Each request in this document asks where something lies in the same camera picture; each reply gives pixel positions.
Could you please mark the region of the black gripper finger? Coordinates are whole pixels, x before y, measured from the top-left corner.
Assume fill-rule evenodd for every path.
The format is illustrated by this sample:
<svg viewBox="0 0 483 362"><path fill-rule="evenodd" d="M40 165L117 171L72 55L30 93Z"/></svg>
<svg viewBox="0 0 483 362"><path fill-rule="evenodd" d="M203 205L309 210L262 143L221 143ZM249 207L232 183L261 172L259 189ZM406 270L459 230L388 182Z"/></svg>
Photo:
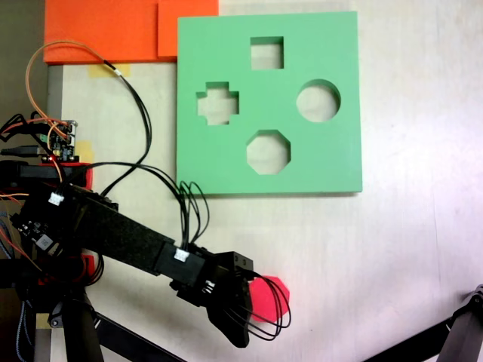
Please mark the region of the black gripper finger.
<svg viewBox="0 0 483 362"><path fill-rule="evenodd" d="M254 262L252 259L235 251L226 253L226 267L231 271L240 274L248 281L254 279Z"/></svg>
<svg viewBox="0 0 483 362"><path fill-rule="evenodd" d="M208 297L208 320L236 348L246 348L249 344L248 322L251 312L247 281L220 282Z"/></svg>

